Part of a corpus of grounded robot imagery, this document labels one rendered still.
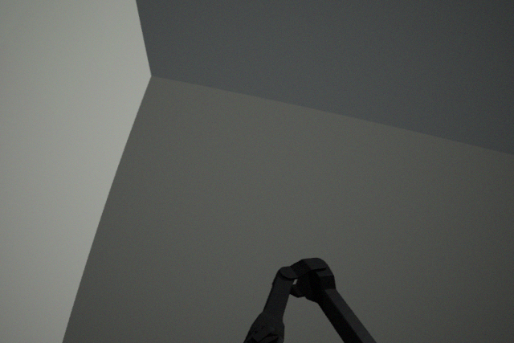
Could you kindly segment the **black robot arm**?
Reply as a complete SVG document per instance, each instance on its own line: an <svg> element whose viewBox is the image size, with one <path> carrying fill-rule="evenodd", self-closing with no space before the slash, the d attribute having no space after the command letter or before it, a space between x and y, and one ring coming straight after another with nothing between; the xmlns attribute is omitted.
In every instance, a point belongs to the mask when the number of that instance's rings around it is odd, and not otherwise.
<svg viewBox="0 0 514 343"><path fill-rule="evenodd" d="M284 343L283 318L290 294L317 302L344 343L377 343L343 300L335 284L329 266L319 258L302 259L280 268L264 310L252 323L243 343Z"/></svg>

